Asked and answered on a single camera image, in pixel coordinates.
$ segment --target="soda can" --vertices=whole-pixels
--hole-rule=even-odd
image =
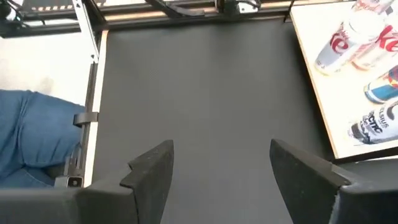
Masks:
[[[364,87],[365,96],[373,103],[385,103],[398,96],[398,66],[390,69]]]
[[[357,0],[353,5],[352,10],[369,10],[381,14],[390,7],[393,2],[394,0]]]
[[[375,12],[353,12],[323,47],[315,68],[327,75],[339,72],[344,64],[377,40],[384,26],[382,17]]]
[[[388,17],[386,27],[376,43],[370,45],[352,61],[359,70],[370,70],[385,65],[398,53],[398,16]]]
[[[398,101],[387,103],[351,125],[348,135],[363,144],[398,139]]]

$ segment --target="gray mat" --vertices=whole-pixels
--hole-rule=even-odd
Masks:
[[[292,223],[271,138],[331,157],[307,77],[281,20],[110,32],[94,181],[173,139],[162,223]]]

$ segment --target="white table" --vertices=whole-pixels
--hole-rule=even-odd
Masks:
[[[353,2],[336,2],[294,6],[291,12],[298,41],[336,158],[398,146],[398,141],[355,145],[356,142],[347,135],[351,123],[377,107],[366,99],[363,87],[394,64],[389,65],[389,68],[384,67],[372,72],[360,72],[353,67],[346,67],[344,72],[333,76],[322,75],[313,66],[319,52],[350,12],[352,5]]]

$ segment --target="celsius can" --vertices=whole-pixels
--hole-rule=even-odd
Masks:
[[[357,0],[352,8],[353,11],[370,10],[378,14],[383,13],[394,0]]]
[[[386,24],[376,43],[370,45],[352,61],[354,67],[369,70],[391,62],[398,53],[398,16],[388,17]]]
[[[385,103],[398,96],[398,66],[390,69],[364,87],[365,96],[373,103]]]
[[[384,26],[382,17],[375,12],[353,12],[323,47],[315,68],[324,74],[339,72],[345,63],[377,40]]]
[[[387,103],[353,124],[348,134],[364,144],[398,139],[398,101]]]

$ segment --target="blue jeans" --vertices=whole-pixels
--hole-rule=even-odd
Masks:
[[[0,90],[0,188],[52,187],[43,168],[63,164],[80,141],[84,107],[31,91]]]

